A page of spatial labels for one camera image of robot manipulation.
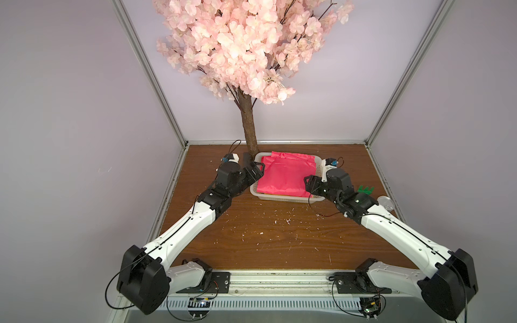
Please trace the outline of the pink raincoat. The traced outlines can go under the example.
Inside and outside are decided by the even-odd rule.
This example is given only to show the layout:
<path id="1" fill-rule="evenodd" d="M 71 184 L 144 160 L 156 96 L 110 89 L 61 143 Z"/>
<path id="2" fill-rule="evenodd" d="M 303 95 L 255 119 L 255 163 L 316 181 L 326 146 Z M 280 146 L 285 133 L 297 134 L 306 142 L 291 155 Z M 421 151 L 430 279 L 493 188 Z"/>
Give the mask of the pink raincoat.
<path id="1" fill-rule="evenodd" d="M 266 195 L 280 195 L 307 198 L 305 177 L 316 174 L 314 156 L 301 153 L 272 152 L 263 156 L 265 164 L 263 177 L 257 183 L 257 192 Z"/>

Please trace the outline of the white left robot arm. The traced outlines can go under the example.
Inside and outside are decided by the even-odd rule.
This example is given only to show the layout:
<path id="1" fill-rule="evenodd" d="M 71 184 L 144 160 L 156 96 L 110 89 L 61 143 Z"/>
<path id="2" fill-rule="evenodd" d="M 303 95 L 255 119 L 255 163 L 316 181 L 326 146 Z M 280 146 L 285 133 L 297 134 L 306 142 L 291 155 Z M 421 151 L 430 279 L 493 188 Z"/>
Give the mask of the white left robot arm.
<path id="1" fill-rule="evenodd" d="M 169 295 L 191 289 L 205 293 L 214 287 L 213 269 L 199 259 L 173 266 L 178 255 L 206 227 L 231 206 L 232 200 L 264 175 L 265 164 L 248 161 L 244 166 L 236 154 L 228 154 L 215 180 L 173 226 L 143 247 L 132 246 L 123 255 L 116 274 L 117 291 L 143 314 L 149 315 Z"/>

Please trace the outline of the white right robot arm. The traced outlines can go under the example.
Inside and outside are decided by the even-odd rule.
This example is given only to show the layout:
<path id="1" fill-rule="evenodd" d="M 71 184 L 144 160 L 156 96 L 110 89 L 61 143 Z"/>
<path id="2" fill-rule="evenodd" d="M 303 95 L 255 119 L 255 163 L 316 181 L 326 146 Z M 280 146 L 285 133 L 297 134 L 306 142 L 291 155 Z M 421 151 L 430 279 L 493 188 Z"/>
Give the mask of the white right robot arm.
<path id="1" fill-rule="evenodd" d="M 468 319 L 468 304 L 478 292 L 469 253 L 461 248 L 452 251 L 426 238 L 379 200 L 355 190 L 350 175 L 340 168 L 331 168 L 324 176 L 307 176 L 304 184 L 311 195 L 332 202 L 344 217 L 383 238 L 416 266 L 408 269 L 369 258 L 355 270 L 364 282 L 417 297 L 445 320 Z"/>

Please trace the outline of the green toy rake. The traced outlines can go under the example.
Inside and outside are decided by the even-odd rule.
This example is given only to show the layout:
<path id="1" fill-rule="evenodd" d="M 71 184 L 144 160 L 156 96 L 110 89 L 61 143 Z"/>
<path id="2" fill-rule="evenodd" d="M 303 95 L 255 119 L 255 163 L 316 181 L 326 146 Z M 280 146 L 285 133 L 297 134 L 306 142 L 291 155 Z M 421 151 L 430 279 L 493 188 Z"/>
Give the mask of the green toy rake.
<path id="1" fill-rule="evenodd" d="M 358 192 L 371 195 L 374 192 L 374 187 L 365 187 L 364 185 L 360 185 L 358 188 Z"/>

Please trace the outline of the round metal tin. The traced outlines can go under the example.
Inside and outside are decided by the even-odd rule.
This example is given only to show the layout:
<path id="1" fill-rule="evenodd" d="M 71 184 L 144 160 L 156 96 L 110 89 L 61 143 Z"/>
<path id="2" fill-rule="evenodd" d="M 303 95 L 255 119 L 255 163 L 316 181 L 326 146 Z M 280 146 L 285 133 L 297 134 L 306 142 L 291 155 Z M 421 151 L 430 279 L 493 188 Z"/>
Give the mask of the round metal tin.
<path id="1" fill-rule="evenodd" d="M 380 196 L 378 199 L 378 204 L 383 206 L 388 212 L 395 210 L 394 202 L 388 196 Z"/>

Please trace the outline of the pink cherry blossom tree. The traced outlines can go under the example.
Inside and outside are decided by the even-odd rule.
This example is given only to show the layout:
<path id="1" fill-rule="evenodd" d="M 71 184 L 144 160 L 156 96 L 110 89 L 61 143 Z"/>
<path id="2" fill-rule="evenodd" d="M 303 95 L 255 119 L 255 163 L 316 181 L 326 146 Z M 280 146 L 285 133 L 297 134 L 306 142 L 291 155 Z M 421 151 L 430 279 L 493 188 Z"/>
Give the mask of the pink cherry blossom tree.
<path id="1" fill-rule="evenodd" d="M 336 23 L 345 24 L 352 1 L 168 0 L 153 6 L 167 35 L 157 41 L 168 64 L 240 111 L 251 156 L 259 153 L 253 110 L 294 95 L 284 84 L 309 63 Z"/>

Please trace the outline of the left controller board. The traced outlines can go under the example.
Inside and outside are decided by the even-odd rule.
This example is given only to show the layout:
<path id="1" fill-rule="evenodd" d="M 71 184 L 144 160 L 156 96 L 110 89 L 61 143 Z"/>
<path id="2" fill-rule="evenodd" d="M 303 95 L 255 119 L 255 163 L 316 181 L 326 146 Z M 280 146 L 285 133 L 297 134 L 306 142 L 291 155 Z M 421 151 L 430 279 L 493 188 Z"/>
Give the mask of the left controller board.
<path id="1" fill-rule="evenodd" d="M 192 297 L 188 301 L 187 311 L 192 321 L 203 320 L 211 310 L 212 299 L 208 297 Z"/>

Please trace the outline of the controller board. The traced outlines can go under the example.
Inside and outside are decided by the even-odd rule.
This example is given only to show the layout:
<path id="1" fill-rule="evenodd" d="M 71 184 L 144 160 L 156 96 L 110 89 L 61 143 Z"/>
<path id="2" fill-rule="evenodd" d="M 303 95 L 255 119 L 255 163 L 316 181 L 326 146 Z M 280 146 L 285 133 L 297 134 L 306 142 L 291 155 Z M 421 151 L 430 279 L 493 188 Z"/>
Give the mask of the controller board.
<path id="1" fill-rule="evenodd" d="M 188 301 L 187 311 L 192 321 L 203 320 L 211 310 L 212 299 L 208 297 L 192 297 Z"/>
<path id="2" fill-rule="evenodd" d="M 359 313 L 367 320 L 378 320 L 382 312 L 382 301 L 379 296 L 376 297 L 361 297 L 359 299 Z"/>

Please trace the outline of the right controller board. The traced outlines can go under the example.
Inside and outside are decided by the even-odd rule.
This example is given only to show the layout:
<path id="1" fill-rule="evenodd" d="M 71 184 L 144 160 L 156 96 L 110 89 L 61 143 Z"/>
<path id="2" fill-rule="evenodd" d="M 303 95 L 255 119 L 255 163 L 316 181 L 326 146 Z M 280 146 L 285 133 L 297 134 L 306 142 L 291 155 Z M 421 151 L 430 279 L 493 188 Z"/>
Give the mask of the right controller board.
<path id="1" fill-rule="evenodd" d="M 376 297 L 361 297 L 359 299 L 359 313 L 367 320 L 378 320 L 382 312 L 382 301 L 379 296 Z"/>

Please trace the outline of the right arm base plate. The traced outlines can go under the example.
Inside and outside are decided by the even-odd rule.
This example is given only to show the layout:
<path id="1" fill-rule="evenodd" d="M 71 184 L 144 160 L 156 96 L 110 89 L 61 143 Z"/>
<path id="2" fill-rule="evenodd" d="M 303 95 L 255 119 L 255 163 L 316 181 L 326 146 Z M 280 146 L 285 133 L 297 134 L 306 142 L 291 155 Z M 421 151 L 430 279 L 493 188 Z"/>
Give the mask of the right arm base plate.
<path id="1" fill-rule="evenodd" d="M 339 294 L 391 294 L 392 289 L 377 287 L 367 275 L 356 272 L 337 272 L 328 277 Z"/>

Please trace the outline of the aluminium front rail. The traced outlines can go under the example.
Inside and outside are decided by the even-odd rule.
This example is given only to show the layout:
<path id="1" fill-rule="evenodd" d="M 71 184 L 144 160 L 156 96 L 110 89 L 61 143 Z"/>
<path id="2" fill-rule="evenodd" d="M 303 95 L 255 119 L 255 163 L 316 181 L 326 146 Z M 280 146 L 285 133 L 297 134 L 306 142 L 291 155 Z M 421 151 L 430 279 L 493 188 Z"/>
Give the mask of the aluminium front rail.
<path id="1" fill-rule="evenodd" d="M 123 279 L 118 285 L 118 291 L 135 305 L 159 305 L 166 297 L 175 296 L 182 289 L 195 287 L 200 284 L 206 274 L 216 271 L 207 271 L 195 263 L 172 267 L 168 270 L 160 269 L 156 275 L 138 277 L 132 274 Z M 231 273 L 230 289 L 228 294 L 236 295 L 295 295 L 329 293 L 336 288 L 328 280 L 332 271 L 252 271 L 235 270 L 222 271 Z M 377 262 L 371 269 L 359 274 L 367 275 L 377 287 L 392 289 L 392 293 L 402 293 L 420 297 L 421 290 L 418 282 L 425 279 L 425 275 L 417 269 L 406 269 Z"/>

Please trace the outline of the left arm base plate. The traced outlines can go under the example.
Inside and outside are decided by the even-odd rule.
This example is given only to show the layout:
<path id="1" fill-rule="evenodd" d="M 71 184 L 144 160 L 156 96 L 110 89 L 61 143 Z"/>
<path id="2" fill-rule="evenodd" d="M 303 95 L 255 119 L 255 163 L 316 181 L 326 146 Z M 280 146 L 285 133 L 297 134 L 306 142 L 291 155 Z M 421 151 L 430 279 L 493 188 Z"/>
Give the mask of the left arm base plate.
<path id="1" fill-rule="evenodd" d="M 202 278 L 202 281 L 198 286 L 188 287 L 186 289 L 180 290 L 178 293 L 223 293 L 227 294 L 230 289 L 231 282 L 231 273 L 230 272 L 221 272 L 216 271 L 212 272 L 210 275 L 206 274 Z"/>

